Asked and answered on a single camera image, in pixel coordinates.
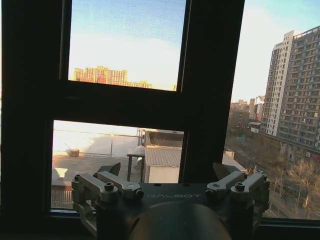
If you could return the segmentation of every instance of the tall residential building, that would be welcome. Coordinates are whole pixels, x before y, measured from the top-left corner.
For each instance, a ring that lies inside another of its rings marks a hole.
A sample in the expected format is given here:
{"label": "tall residential building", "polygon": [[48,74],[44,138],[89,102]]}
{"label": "tall residential building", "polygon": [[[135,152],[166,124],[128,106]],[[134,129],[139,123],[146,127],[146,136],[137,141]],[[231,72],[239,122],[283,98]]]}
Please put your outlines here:
{"label": "tall residential building", "polygon": [[286,33],[271,55],[260,131],[273,136],[278,131],[293,36],[293,30]]}
{"label": "tall residential building", "polygon": [[320,150],[320,26],[293,37],[278,136]]}
{"label": "tall residential building", "polygon": [[87,83],[111,84],[146,89],[152,88],[152,85],[148,84],[146,81],[128,81],[127,70],[112,70],[105,66],[86,67],[85,70],[81,68],[75,68],[73,80]]}

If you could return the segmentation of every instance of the bare tree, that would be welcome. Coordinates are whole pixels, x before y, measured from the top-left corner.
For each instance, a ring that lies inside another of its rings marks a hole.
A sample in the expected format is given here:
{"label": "bare tree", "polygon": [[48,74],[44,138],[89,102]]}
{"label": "bare tree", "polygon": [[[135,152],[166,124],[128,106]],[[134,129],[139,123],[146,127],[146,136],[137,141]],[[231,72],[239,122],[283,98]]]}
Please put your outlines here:
{"label": "bare tree", "polygon": [[303,202],[303,207],[305,209],[305,217],[308,218],[310,214],[310,203],[311,199],[316,192],[316,188],[319,187],[319,177],[316,173],[316,164],[313,160],[306,160],[302,158],[291,168],[290,174],[299,182],[299,192],[296,201],[296,205],[301,201],[301,193],[303,187],[306,188],[306,196]]}

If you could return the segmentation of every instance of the white wall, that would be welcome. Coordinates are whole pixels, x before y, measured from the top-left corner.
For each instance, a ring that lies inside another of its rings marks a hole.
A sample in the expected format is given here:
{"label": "white wall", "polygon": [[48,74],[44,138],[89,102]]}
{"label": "white wall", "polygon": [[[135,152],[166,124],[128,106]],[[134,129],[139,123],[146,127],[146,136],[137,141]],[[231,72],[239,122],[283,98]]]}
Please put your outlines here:
{"label": "white wall", "polygon": [[179,179],[179,167],[150,166],[148,178],[149,183],[177,183]]}

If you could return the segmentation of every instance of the blue sky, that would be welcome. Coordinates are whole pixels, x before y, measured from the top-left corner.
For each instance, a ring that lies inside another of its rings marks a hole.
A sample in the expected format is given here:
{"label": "blue sky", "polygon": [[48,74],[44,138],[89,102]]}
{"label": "blue sky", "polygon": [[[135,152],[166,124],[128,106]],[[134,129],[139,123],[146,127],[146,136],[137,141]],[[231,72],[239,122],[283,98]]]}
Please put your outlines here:
{"label": "blue sky", "polygon": [[185,0],[73,0],[74,68],[128,70],[131,82],[172,90],[178,78]]}
{"label": "blue sky", "polygon": [[232,99],[266,93],[271,52],[285,33],[297,35],[320,25],[319,0],[246,0]]}

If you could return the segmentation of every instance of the corrugated metal roof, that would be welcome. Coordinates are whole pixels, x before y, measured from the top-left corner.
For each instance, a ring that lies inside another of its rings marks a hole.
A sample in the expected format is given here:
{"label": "corrugated metal roof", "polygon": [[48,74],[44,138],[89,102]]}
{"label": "corrugated metal roof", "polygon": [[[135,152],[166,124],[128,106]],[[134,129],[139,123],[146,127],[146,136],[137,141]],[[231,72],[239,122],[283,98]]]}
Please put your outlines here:
{"label": "corrugated metal roof", "polygon": [[145,148],[145,164],[179,168],[181,147],[147,146]]}

